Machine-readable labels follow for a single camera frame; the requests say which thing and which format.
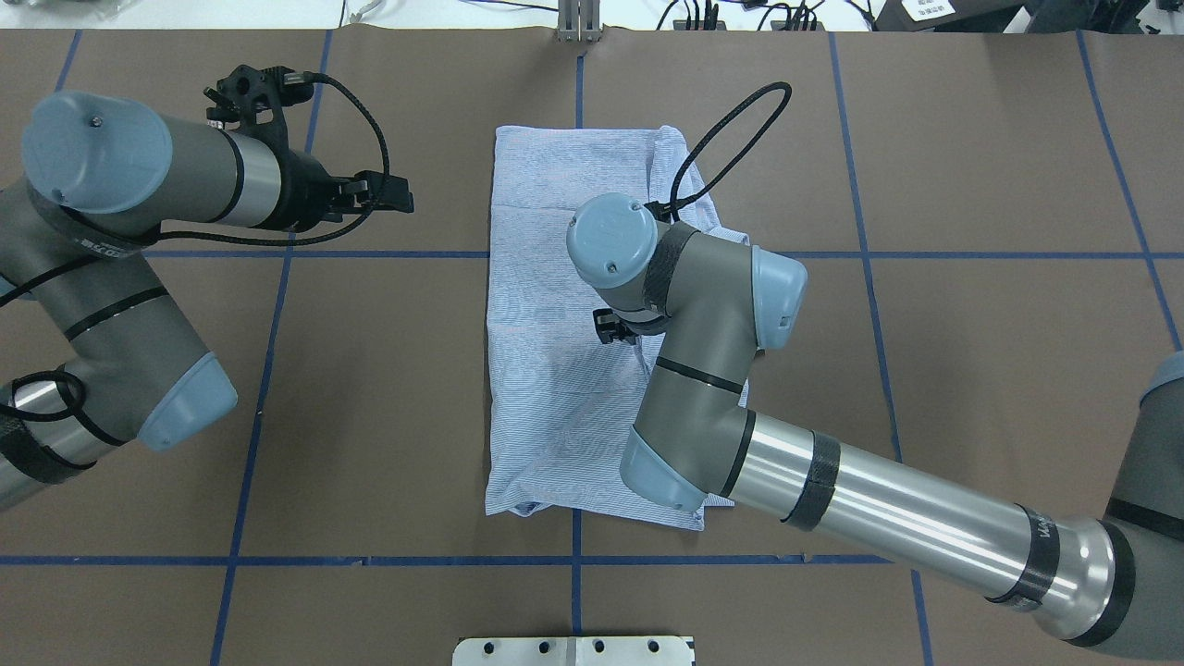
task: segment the white label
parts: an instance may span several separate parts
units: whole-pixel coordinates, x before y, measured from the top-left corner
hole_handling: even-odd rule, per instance
[[[927,21],[954,13],[950,0],[901,0],[901,5],[914,21]]]

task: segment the light blue towel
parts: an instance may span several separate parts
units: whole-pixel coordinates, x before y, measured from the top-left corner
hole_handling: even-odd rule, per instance
[[[497,129],[489,238],[489,382],[493,468],[485,513],[530,515],[559,505],[688,530],[694,513],[651,504],[620,480],[618,467],[661,337],[637,346],[601,345],[592,310],[604,301],[575,274],[564,242],[585,201],[624,192],[669,198],[687,142],[659,129]],[[683,178],[686,197],[703,186]],[[680,216],[713,236],[747,243],[720,226],[703,197]],[[747,398],[747,385],[740,404]],[[709,495],[706,505],[731,506]]]

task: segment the robotic arm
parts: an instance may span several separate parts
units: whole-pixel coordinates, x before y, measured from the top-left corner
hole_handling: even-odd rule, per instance
[[[0,305],[36,296],[77,357],[0,388],[0,510],[133,438],[167,449],[237,403],[143,248],[169,237],[308,244],[361,218],[292,241],[161,233],[162,220],[301,232],[343,213],[412,212],[407,181],[386,173],[388,165],[334,178],[288,147],[283,109],[310,100],[315,82],[340,85],[242,65],[206,89],[210,124],[77,91],[34,109],[22,139],[26,177],[0,193]],[[271,119],[262,122],[263,113]],[[225,132],[227,122],[238,128]]]
[[[601,341],[665,332],[620,465],[637,494],[693,511],[729,497],[933,571],[1119,657],[1184,658],[1184,353],[1144,396],[1102,520],[1028,507],[736,405],[758,348],[783,347],[805,268],[657,222],[625,194],[577,211],[567,248],[611,310]]]

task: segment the white mounting plate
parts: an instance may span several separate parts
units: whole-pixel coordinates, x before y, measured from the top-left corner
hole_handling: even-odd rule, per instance
[[[695,666],[694,645],[687,636],[464,639],[452,666]]]

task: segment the black band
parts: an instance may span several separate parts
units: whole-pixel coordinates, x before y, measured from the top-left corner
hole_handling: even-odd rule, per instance
[[[668,359],[665,357],[661,357],[659,356],[658,360],[657,360],[657,363],[655,365],[657,365],[658,367],[664,367],[664,369],[667,369],[667,370],[669,370],[671,372],[677,372],[678,374],[682,374],[683,377],[689,377],[690,379],[697,379],[697,380],[702,382],[703,384],[709,384],[712,386],[715,386],[716,389],[723,389],[725,391],[732,391],[733,393],[735,393],[738,396],[744,392],[744,384],[736,384],[735,382],[725,379],[722,377],[716,377],[714,374],[708,374],[707,372],[703,372],[702,370],[691,367],[689,365],[683,365],[683,364],[681,364],[681,363],[678,363],[676,360],[670,360],[670,359]]]
[[[793,511],[781,523],[787,523],[809,532],[818,526],[823,514],[830,507],[835,497],[835,481],[838,479],[838,463],[842,455],[838,440],[825,433],[815,433],[813,454],[810,457],[810,470],[802,494],[793,505]]]
[[[122,301],[111,303],[105,308],[86,316],[85,319],[75,324],[70,328],[66,328],[64,335],[66,337],[66,340],[73,340],[78,335],[82,335],[86,331],[90,331],[91,328],[98,326],[99,324],[107,321],[108,319],[111,319],[112,316],[122,312],[127,312],[141,303],[146,303],[153,299],[159,299],[161,296],[167,296],[167,295],[168,295],[168,289],[163,287],[153,287],[152,289],[144,289],[139,294],[133,294],[127,299],[123,299]]]
[[[720,497],[728,497],[732,494],[732,488],[736,485],[736,479],[740,478],[740,469],[744,467],[744,461],[748,457],[748,444],[752,443],[752,430],[757,427],[757,412],[753,410],[747,410],[748,416],[744,422],[744,434],[740,436],[740,448],[736,450],[736,457],[732,461],[732,472],[728,473],[728,480],[723,484],[723,489],[720,491]]]
[[[207,219],[206,224],[218,222],[234,210],[234,206],[238,205],[238,199],[243,196],[243,184],[246,180],[246,166],[243,164],[243,152],[238,149],[238,143],[234,142],[229,133],[220,129],[219,132],[221,132],[221,135],[226,137],[226,141],[230,143],[230,149],[234,152],[234,193],[231,194],[230,203],[226,204],[223,212],[215,214],[212,219]]]
[[[6,305],[15,301],[17,299],[19,299],[21,296],[21,294],[28,294],[28,293],[31,293],[37,287],[40,287],[41,284],[45,284],[46,282],[49,282],[50,280],[53,280],[54,277],[57,277],[59,275],[65,275],[66,273],[70,273],[71,270],[77,270],[77,269],[79,269],[79,268],[82,268],[84,265],[92,264],[92,263],[95,263],[97,261],[98,261],[97,256],[85,255],[85,256],[78,257],[78,258],[76,258],[73,261],[69,261],[69,262],[66,262],[66,263],[64,263],[64,264],[62,264],[62,265],[59,265],[57,268],[46,270],[45,273],[43,273],[43,274],[38,275],[37,277],[34,277],[34,278],[25,282],[24,284],[18,284],[17,288],[13,289],[12,292],[8,292],[7,294],[4,294],[2,296],[0,296],[0,307],[4,307]]]
[[[1109,601],[1106,602],[1106,608],[1094,626],[1080,636],[1064,641],[1077,647],[1101,645],[1113,636],[1122,626],[1126,611],[1131,609],[1131,600],[1134,598],[1134,551],[1131,550],[1131,544],[1121,530],[1106,520],[1100,523],[1109,536],[1111,547],[1114,550],[1114,585],[1111,589]]]
[[[642,297],[645,306],[659,314],[667,314],[667,296],[670,294],[670,280],[674,277],[674,269],[678,264],[682,249],[690,237],[699,233],[699,230],[689,224],[676,223],[662,235],[650,265],[645,269],[645,281],[642,283]]]
[[[59,366],[58,370],[59,371],[65,370],[65,365]],[[54,382],[54,384],[57,384],[58,386],[58,396],[62,397],[62,402],[64,404],[70,404],[70,401],[75,399],[75,395],[72,391],[70,391],[70,386],[65,382]],[[109,435],[107,430],[103,430],[102,428],[98,427],[97,423],[91,421],[91,418],[86,416],[86,412],[83,411],[82,409],[76,410],[73,412],[73,417],[78,423],[82,424],[83,428],[86,429],[88,433],[94,435],[96,440],[105,444],[111,444],[112,447],[122,447],[123,444],[131,441],[131,440],[121,440],[118,437]]]
[[[1016,505],[1028,515],[1028,527],[1031,530],[1031,542],[1028,546],[1028,561],[1019,579],[1003,596],[986,597],[991,603],[1010,603],[1017,610],[1035,610],[1040,607],[1053,578],[1061,565],[1061,533],[1056,523],[1025,506]]]
[[[19,418],[0,416],[0,455],[4,455],[18,472],[41,484],[57,485],[95,463],[75,465],[50,447],[43,447]]]
[[[1109,504],[1106,505],[1106,515],[1138,525],[1144,530],[1151,530],[1177,542],[1184,542],[1184,520],[1175,515],[1167,515],[1118,498],[1111,498]]]

